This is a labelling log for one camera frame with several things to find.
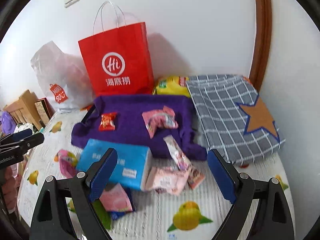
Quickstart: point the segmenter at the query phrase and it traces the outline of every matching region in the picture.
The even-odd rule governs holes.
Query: finger
[[[11,167],[7,167],[7,169],[5,170],[5,173],[4,173],[4,177],[5,179],[10,179],[12,177],[12,169]]]
[[[17,190],[14,189],[13,191],[9,192],[8,194],[4,195],[4,201],[8,205],[11,201],[13,201],[17,197]]]
[[[7,182],[2,186],[2,192],[4,195],[8,194],[10,191],[15,189],[16,180],[14,177],[11,177]]]
[[[7,209],[8,210],[14,209],[16,207],[16,204],[17,204],[17,198],[14,198],[7,204]]]

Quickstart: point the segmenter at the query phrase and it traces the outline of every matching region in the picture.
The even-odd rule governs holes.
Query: brown wooden door frame
[[[256,39],[249,79],[257,91],[260,90],[268,64],[271,34],[271,0],[256,0]]]

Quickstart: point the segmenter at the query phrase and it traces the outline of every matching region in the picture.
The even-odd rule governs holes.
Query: wooden headboard
[[[42,126],[40,124],[40,116],[35,106],[36,101],[36,95],[26,90],[19,96],[17,101],[5,106],[3,110],[11,114],[17,123],[33,123],[34,126],[40,130]]]

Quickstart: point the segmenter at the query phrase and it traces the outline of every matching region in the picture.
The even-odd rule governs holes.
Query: gray plaid cloth
[[[187,87],[204,137],[203,147],[218,149],[227,162],[244,165],[264,159],[280,149],[280,143],[263,129],[245,134],[247,115],[236,103],[253,104],[257,91],[242,76],[191,76]]]

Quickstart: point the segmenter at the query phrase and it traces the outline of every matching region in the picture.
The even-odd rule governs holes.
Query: gray bag with star
[[[245,165],[279,151],[285,139],[254,87],[239,75],[191,76],[187,87],[207,150]]]

